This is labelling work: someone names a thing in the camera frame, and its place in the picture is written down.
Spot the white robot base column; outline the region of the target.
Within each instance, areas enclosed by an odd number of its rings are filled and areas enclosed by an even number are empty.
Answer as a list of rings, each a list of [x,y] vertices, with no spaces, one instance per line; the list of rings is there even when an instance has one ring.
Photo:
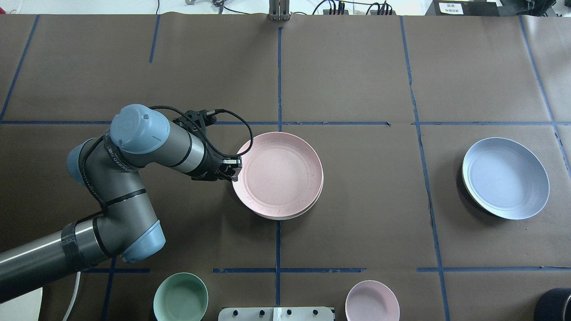
[[[335,321],[334,308],[316,307],[234,307],[224,308],[219,321]]]

